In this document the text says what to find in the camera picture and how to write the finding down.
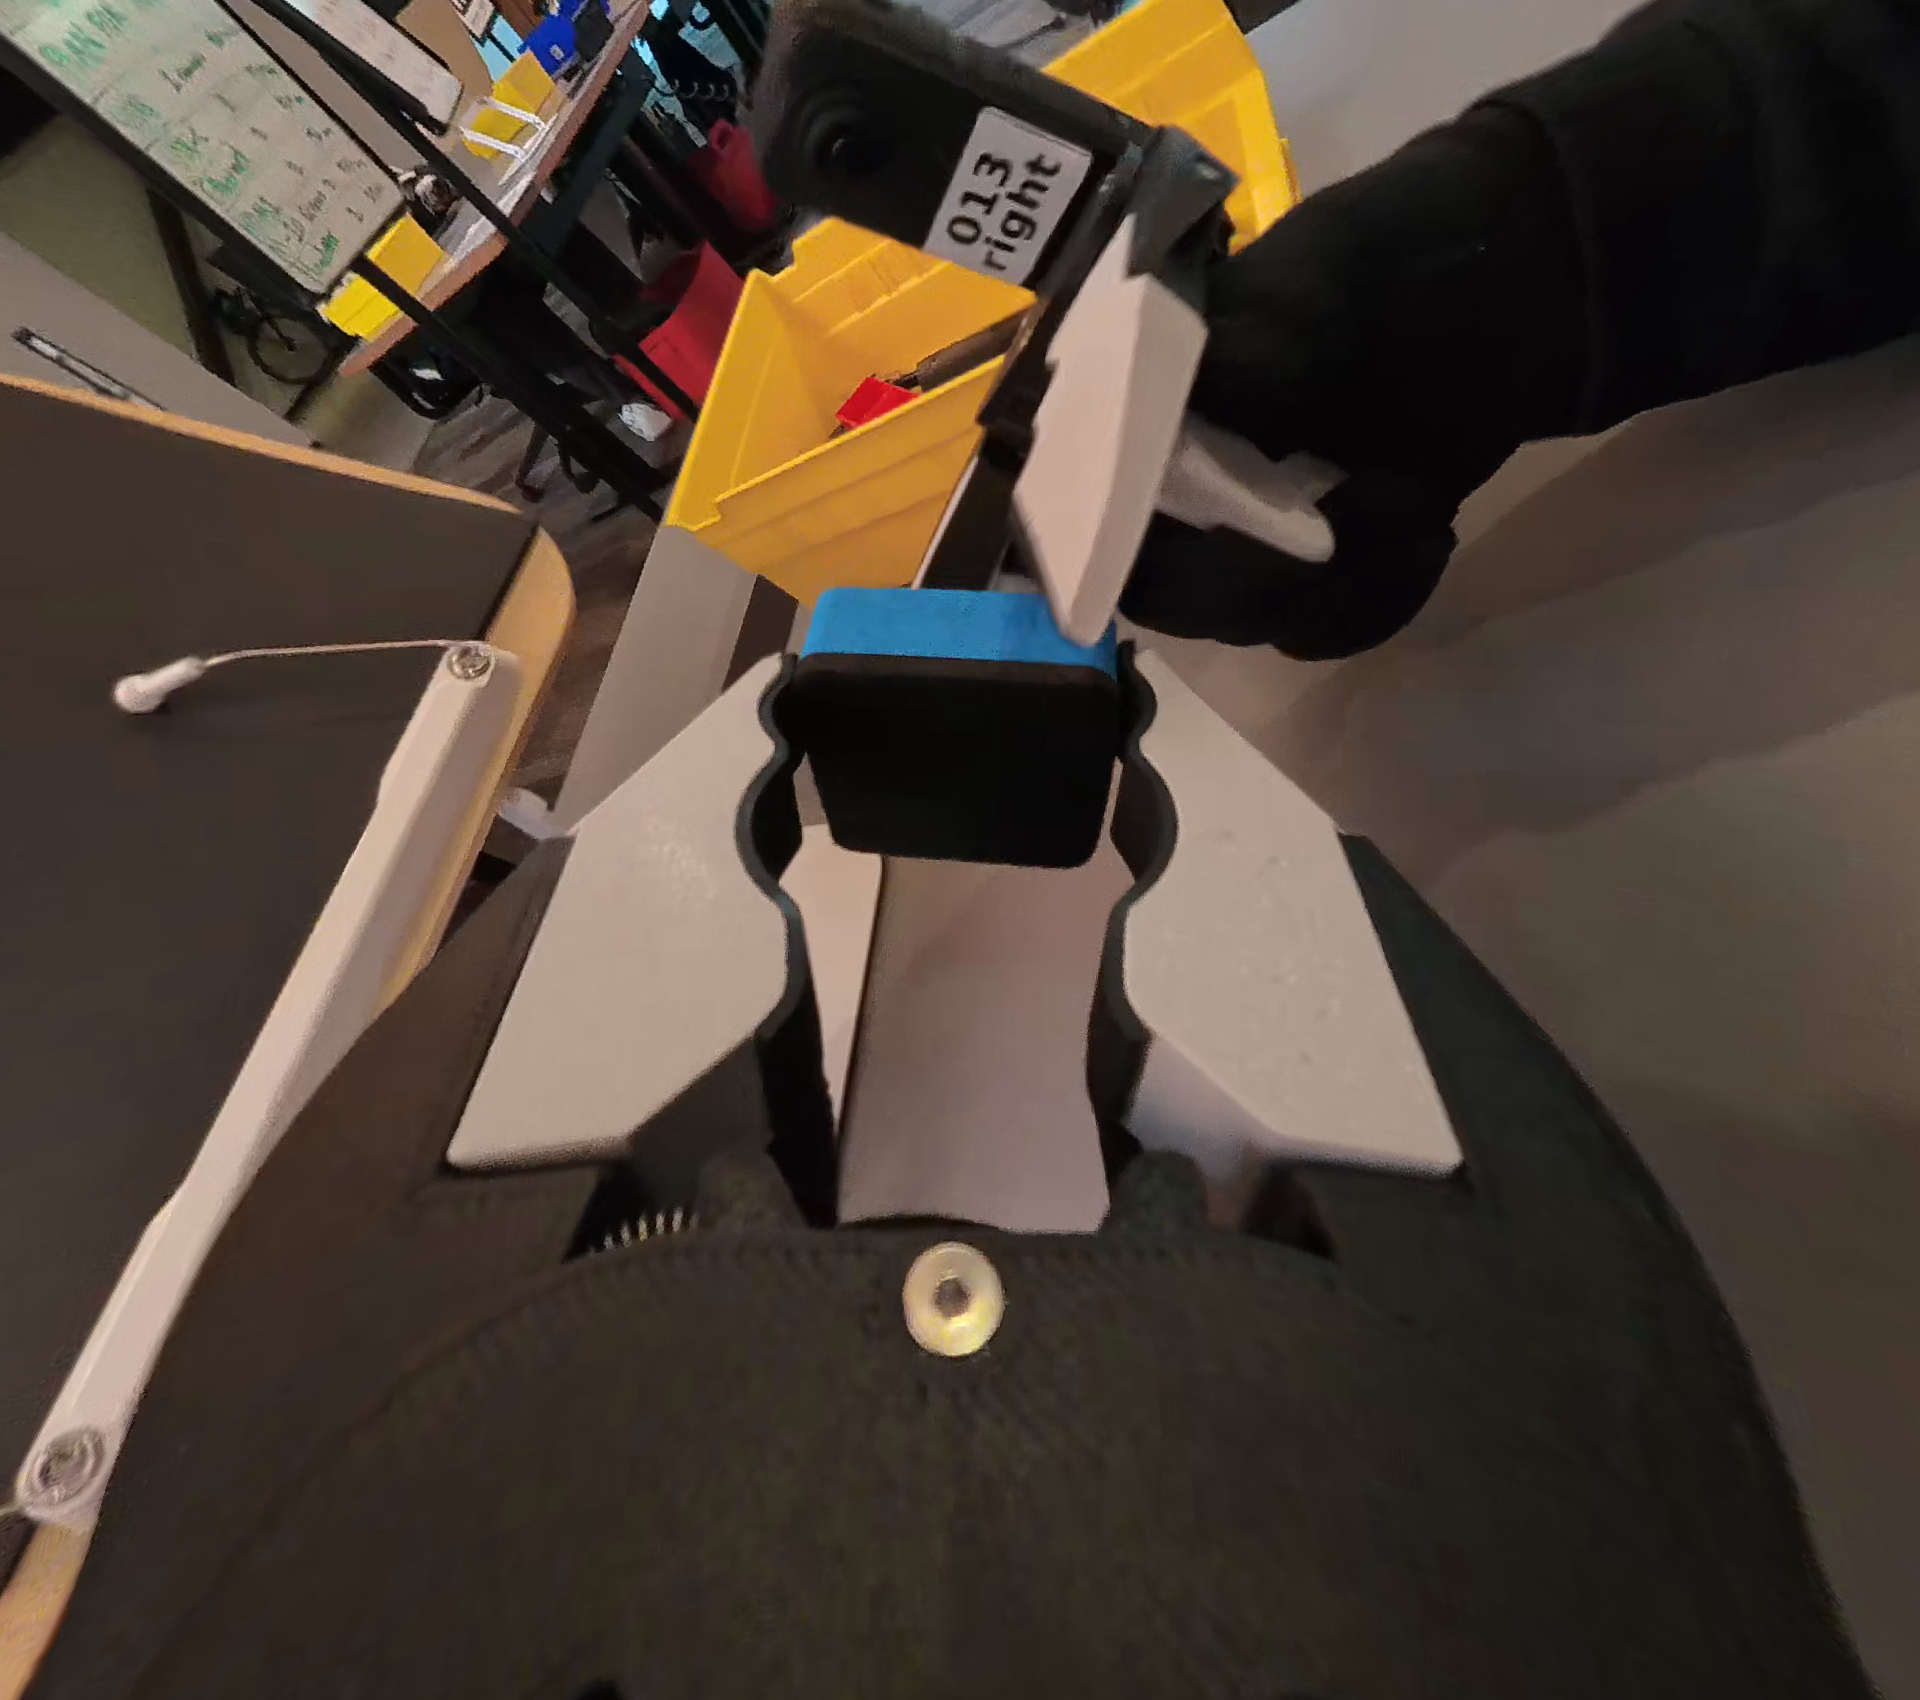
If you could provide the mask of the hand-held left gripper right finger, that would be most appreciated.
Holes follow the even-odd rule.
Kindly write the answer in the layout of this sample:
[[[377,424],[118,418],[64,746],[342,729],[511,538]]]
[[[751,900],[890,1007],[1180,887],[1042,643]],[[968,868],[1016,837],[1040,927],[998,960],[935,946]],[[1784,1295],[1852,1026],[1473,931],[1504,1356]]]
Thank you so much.
[[[1123,652],[1109,1138],[1250,1230],[1302,1169],[1445,1182],[1463,1150],[1338,824],[1160,655]]]

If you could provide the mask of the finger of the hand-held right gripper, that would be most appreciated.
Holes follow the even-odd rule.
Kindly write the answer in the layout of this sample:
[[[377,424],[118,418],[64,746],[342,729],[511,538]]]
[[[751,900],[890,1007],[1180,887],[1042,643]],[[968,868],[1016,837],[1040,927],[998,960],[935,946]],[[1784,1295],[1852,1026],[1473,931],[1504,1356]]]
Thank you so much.
[[[1042,351],[1050,385],[1016,479],[1016,527],[1064,640],[1090,647],[1156,508],[1203,314],[1126,258],[1097,258]]]
[[[913,589],[993,589],[1016,544],[1016,484],[1030,453],[1037,414],[1050,391],[1053,302],[1030,302],[1006,332],[993,383],[978,410],[972,458],[924,544]]]

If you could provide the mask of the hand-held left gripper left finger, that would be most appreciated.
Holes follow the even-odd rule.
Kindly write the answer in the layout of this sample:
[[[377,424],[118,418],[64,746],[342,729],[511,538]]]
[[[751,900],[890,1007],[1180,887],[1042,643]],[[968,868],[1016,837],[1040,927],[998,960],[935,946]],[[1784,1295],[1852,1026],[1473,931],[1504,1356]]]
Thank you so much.
[[[603,1167],[650,1212],[712,1156],[762,1154],[806,1224],[837,1156],[804,917],[790,655],[768,655],[599,799],[449,1132],[457,1172]]]

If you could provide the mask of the yellow plastic bin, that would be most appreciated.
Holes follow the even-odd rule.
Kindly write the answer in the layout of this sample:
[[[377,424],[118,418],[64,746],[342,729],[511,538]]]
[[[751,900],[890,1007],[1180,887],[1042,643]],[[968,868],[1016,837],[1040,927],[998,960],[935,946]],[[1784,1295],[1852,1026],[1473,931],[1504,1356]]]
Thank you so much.
[[[1230,0],[1138,0],[1050,75],[1180,128],[1235,167],[1235,253],[1296,207],[1292,152]],[[998,362],[858,430],[843,430],[843,405],[861,378],[897,383],[1029,305],[1030,289],[817,218],[790,264],[746,276],[663,527],[804,606],[835,585],[908,585],[972,458]]]

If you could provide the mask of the blue felt eraser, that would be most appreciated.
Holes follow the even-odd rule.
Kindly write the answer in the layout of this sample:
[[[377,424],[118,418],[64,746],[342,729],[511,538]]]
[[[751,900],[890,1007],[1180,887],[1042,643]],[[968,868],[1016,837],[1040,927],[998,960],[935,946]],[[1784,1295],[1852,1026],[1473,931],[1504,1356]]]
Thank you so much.
[[[1115,623],[1019,589],[824,589],[774,694],[837,845],[1019,869],[1090,861],[1120,709]]]

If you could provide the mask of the person's right forearm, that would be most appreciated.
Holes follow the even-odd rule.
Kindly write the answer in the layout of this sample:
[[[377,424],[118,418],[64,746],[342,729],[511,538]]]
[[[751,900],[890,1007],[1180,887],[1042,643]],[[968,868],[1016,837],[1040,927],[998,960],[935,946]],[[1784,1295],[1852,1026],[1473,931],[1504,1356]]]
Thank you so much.
[[[1916,335],[1920,0],[1656,0],[1445,142],[1482,462]]]

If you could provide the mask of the black oblong object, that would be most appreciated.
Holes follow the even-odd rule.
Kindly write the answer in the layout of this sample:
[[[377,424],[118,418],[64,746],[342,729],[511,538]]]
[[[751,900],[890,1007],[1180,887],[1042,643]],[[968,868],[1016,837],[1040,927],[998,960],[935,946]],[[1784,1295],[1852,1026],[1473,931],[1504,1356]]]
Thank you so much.
[[[1019,340],[1024,314],[998,318],[965,340],[950,340],[924,354],[917,367],[902,371],[892,383],[908,395],[935,391],[950,378],[965,378],[978,367],[998,362]]]

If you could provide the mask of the small blue bin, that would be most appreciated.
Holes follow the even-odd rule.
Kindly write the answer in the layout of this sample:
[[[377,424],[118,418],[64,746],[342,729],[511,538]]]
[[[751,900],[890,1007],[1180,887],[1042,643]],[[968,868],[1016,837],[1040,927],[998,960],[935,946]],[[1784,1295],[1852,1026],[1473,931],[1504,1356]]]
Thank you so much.
[[[559,0],[522,41],[522,49],[552,75],[565,78],[603,59],[610,41],[610,0]]]

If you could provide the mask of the small yellow bin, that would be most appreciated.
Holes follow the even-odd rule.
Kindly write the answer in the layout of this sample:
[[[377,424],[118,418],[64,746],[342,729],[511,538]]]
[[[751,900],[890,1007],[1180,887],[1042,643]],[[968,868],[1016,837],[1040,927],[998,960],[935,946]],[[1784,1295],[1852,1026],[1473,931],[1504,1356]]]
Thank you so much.
[[[457,117],[461,152],[522,160],[549,136],[559,88],[534,55],[519,55]]]
[[[416,297],[444,253],[411,215],[398,215],[369,239],[364,260]],[[397,305],[397,297],[382,295],[364,274],[345,274],[342,288],[320,302],[320,318],[349,340],[375,340],[398,314],[402,305]]]

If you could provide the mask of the wooden board with black mat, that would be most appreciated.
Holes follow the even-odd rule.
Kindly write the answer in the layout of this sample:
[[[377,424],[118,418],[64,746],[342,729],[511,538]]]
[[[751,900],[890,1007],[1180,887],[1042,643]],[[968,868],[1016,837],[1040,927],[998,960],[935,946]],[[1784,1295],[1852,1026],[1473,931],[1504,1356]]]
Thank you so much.
[[[436,655],[232,666],[153,714],[110,686],[232,647],[488,640],[522,662],[514,766],[569,623],[565,557],[491,496],[5,373],[5,1498]],[[5,1697],[125,1691],[69,1676],[88,1612],[194,1571],[208,1505],[252,1468],[228,1443],[264,1416],[248,1373],[273,1357],[208,1350],[203,1324],[248,1204],[252,1186],[182,1305],[96,1524],[5,1514]]]

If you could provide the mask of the white sign board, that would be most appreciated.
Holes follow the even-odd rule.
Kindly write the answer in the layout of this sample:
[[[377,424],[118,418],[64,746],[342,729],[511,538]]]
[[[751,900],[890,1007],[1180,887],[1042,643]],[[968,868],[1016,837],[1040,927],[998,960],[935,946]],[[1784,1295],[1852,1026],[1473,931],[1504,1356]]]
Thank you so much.
[[[308,297],[398,218],[397,178],[224,0],[0,0],[0,33]]]

